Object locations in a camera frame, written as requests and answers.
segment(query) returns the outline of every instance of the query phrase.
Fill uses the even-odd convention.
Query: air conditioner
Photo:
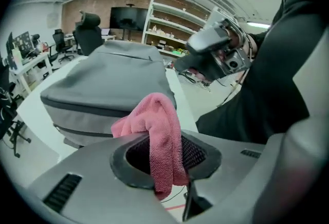
[[[211,11],[213,10],[214,7],[219,7],[231,16],[236,15],[234,6],[230,4],[227,0],[194,0],[194,1]]]

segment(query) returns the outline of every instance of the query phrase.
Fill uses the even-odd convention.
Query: white shelf
[[[176,42],[179,42],[179,43],[182,43],[182,44],[186,44],[186,41],[182,41],[182,40],[178,40],[178,39],[171,38],[171,37],[168,37],[168,36],[160,35],[160,34],[157,34],[155,32],[146,31],[145,34],[158,36],[158,37],[161,37],[163,39],[167,39],[167,40],[176,41]]]
[[[173,52],[171,52],[171,51],[166,51],[166,50],[164,50],[164,49],[158,49],[158,51],[160,51],[160,52],[162,52],[162,53],[164,53],[164,54],[174,55],[174,56],[176,56],[176,57],[183,57],[183,56],[185,56],[185,55],[178,55],[178,54],[175,54],[175,53],[173,53]]]
[[[169,27],[172,27],[172,28],[175,28],[175,29],[179,29],[179,30],[184,31],[184,32],[186,32],[188,34],[196,34],[197,33],[193,29],[190,29],[188,27],[182,26],[180,24],[177,24],[177,23],[174,23],[174,22],[171,22],[171,21],[163,20],[161,18],[150,17],[150,21],[151,22],[154,22],[154,23],[157,23],[157,24],[169,26]]]
[[[153,9],[156,11],[161,11],[161,12],[165,12],[168,14],[172,14],[174,16],[184,18],[185,20],[198,24],[201,27],[203,27],[206,24],[206,21],[203,20],[202,18],[199,18],[191,13],[188,13],[181,9],[174,8],[174,7],[165,5],[165,4],[153,2]]]

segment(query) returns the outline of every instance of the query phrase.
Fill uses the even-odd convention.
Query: pink towel
[[[170,99],[158,92],[146,96],[126,117],[111,127],[114,137],[148,131],[150,167],[159,200],[171,193],[172,185],[185,185],[188,176],[182,164],[180,125]]]

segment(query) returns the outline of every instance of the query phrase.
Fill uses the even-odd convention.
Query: fluorescent light
[[[247,22],[249,26],[268,29],[271,25],[269,24],[262,24],[262,23],[256,23],[256,22]]]

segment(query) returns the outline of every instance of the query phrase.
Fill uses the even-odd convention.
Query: brick wall
[[[111,14],[111,7],[126,7],[126,4],[134,4],[136,8],[149,8],[151,0],[74,0],[69,3],[63,5],[62,10],[62,29],[64,33],[72,33],[75,28],[75,22],[80,21],[81,14],[79,10],[84,10],[86,12],[98,14],[101,18],[100,28],[108,28],[109,27],[109,18]],[[185,0],[154,0],[155,2],[166,4],[172,7],[176,7],[179,9],[185,8],[187,12],[194,14],[200,18],[205,18],[206,14],[208,14],[205,10],[196,6],[190,2]],[[186,21],[182,18],[169,15],[166,13],[162,13],[159,11],[154,12],[155,17],[165,18],[167,17],[170,21],[184,25],[193,30],[198,31],[200,26],[193,24],[189,21]],[[187,40],[190,36],[189,34],[176,30],[167,26],[157,25],[157,28],[161,28],[165,32],[172,32],[175,35],[175,38]],[[117,39],[122,37],[122,30],[112,30],[112,32],[117,36]],[[135,42],[141,42],[142,32],[132,31],[131,39]],[[148,42],[154,41],[156,44],[158,43],[158,37],[149,35]],[[171,42],[171,45],[181,46],[180,43]]]

